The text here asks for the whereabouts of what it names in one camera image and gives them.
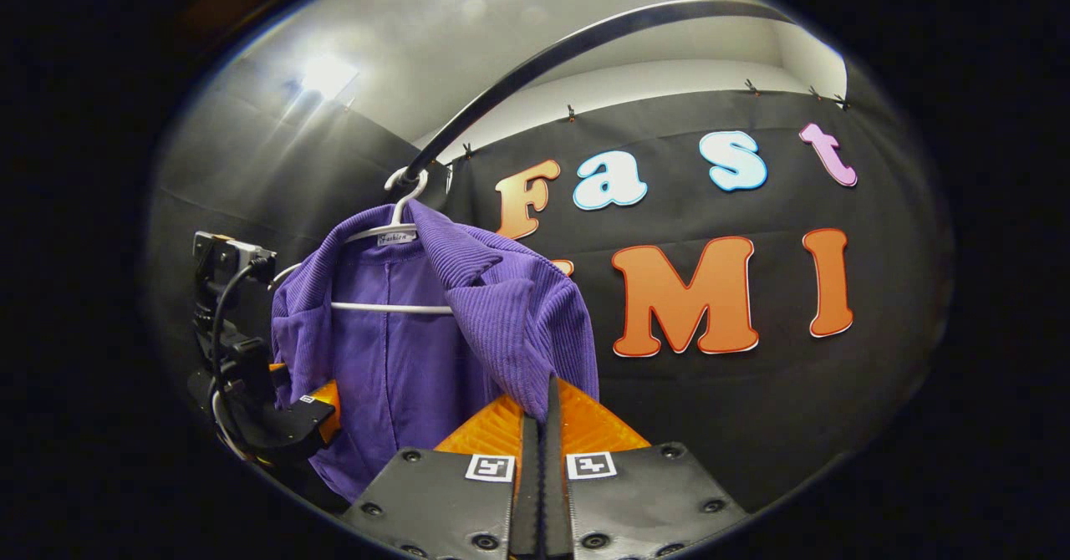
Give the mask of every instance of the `hanger label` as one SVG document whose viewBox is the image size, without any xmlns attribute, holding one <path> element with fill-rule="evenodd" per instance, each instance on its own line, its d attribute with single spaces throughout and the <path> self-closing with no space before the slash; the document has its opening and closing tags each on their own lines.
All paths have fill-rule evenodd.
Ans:
<svg viewBox="0 0 1070 560">
<path fill-rule="evenodd" d="M 377 246 L 386 246 L 387 244 L 402 244 L 406 242 L 412 242 L 416 240 L 416 232 L 389 232 L 386 234 L 379 234 L 379 243 Z"/>
</svg>

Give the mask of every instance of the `blue letter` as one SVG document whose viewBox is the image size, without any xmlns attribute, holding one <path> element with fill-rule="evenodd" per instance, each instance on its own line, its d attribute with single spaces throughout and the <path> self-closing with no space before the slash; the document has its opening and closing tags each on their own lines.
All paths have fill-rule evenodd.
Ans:
<svg viewBox="0 0 1070 560">
<path fill-rule="evenodd" d="M 603 165 L 606 170 L 595 173 Z M 601 209 L 611 202 L 636 205 L 646 196 L 646 184 L 639 181 L 639 167 L 631 153 L 596 154 L 584 161 L 576 173 L 583 180 L 576 185 L 572 202 L 584 211 Z"/>
<path fill-rule="evenodd" d="M 765 183 L 765 162 L 758 142 L 742 132 L 714 132 L 699 140 L 699 152 L 714 164 L 709 179 L 723 191 L 751 190 Z"/>
</svg>

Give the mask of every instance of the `screw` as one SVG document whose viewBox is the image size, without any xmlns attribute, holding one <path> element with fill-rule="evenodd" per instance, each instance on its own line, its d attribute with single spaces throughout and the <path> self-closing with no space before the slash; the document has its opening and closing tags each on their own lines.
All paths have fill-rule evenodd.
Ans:
<svg viewBox="0 0 1070 560">
<path fill-rule="evenodd" d="M 498 547 L 498 540 L 491 535 L 477 535 L 472 538 L 472 545 L 479 549 L 494 549 Z"/>
<path fill-rule="evenodd" d="M 591 533 L 588 536 L 583 538 L 581 544 L 587 549 L 598 549 L 609 544 L 609 536 L 601 533 Z"/>
<path fill-rule="evenodd" d="M 672 554 L 673 551 L 679 551 L 681 549 L 684 549 L 684 544 L 674 543 L 672 545 L 666 545 L 661 549 L 658 549 L 658 558 L 660 558 L 662 556 L 668 556 L 668 555 Z"/>
<path fill-rule="evenodd" d="M 724 506 L 725 506 L 724 500 L 712 499 L 707 501 L 705 505 L 702 506 L 702 511 L 705 512 L 706 514 L 713 514 L 715 512 L 724 510 Z"/>
</svg>

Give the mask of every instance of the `pink letter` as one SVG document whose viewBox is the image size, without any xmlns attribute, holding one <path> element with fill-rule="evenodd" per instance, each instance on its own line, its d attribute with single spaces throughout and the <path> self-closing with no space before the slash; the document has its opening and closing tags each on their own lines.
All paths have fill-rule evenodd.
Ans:
<svg viewBox="0 0 1070 560">
<path fill-rule="evenodd" d="M 843 162 L 840 161 L 840 155 L 836 153 L 835 149 L 840 148 L 840 143 L 836 141 L 836 138 L 822 132 L 816 123 L 810 123 L 804 127 L 799 132 L 799 138 L 802 138 L 802 141 L 808 145 L 813 145 L 813 150 L 817 151 L 817 156 L 821 157 L 822 164 L 825 165 L 825 170 L 837 182 L 844 186 L 853 186 L 858 182 L 858 176 L 855 175 L 855 170 L 843 165 Z"/>
</svg>

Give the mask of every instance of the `ceiling light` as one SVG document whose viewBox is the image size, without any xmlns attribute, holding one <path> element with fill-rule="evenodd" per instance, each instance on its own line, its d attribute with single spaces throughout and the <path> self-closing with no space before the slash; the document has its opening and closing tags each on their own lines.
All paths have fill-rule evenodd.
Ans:
<svg viewBox="0 0 1070 560">
<path fill-rule="evenodd" d="M 305 77 L 301 87 L 318 90 L 324 99 L 334 100 L 357 75 L 356 67 L 335 57 L 322 55 L 314 58 L 305 66 Z"/>
</svg>

